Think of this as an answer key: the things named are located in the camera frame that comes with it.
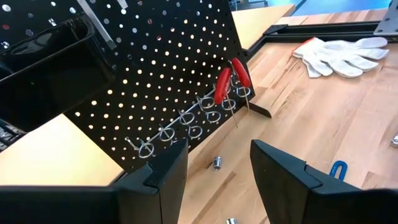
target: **white glove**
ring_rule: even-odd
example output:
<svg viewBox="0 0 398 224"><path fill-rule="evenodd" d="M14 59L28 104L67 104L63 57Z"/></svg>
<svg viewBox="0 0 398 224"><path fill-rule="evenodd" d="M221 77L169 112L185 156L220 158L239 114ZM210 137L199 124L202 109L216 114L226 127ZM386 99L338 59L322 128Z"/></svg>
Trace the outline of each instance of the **white glove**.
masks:
<svg viewBox="0 0 398 224"><path fill-rule="evenodd" d="M383 37L371 37L357 42L343 40L324 42L314 37L294 50L293 56L303 59L310 78L329 76L333 70L342 77L355 78L378 65L362 57L382 59L389 50L375 47L386 45L387 40Z"/></svg>

